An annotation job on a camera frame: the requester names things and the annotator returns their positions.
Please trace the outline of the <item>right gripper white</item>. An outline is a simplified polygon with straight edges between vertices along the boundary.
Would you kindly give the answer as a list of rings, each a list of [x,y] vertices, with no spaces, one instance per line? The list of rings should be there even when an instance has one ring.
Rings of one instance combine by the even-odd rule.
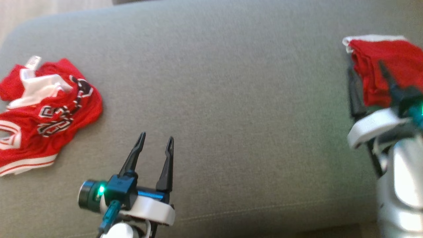
[[[391,75],[385,63],[380,60],[379,68],[382,77],[385,78],[392,103],[399,103],[403,97],[403,91]],[[348,95],[350,115],[356,121],[347,135],[347,142],[350,149],[358,148],[364,142],[384,134],[399,125],[410,122],[410,118],[400,118],[391,108],[377,110],[367,115],[367,107],[364,104],[363,86],[361,78],[352,66],[347,70],[348,75]]]

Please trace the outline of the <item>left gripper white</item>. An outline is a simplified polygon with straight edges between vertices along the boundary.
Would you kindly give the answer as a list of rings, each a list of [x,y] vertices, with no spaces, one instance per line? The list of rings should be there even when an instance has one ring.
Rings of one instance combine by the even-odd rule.
[[[124,165],[118,175],[127,176],[135,173],[139,154],[142,152],[146,132],[142,132],[128,155]],[[174,138],[169,137],[165,148],[165,162],[159,180],[156,184],[156,190],[163,193],[171,193],[173,190],[173,163],[174,163]],[[162,202],[160,198],[164,195],[158,192],[147,192],[140,190],[131,210],[121,209],[117,215],[132,221],[149,220],[150,222],[161,225],[172,226],[175,221],[175,210],[171,205]]]

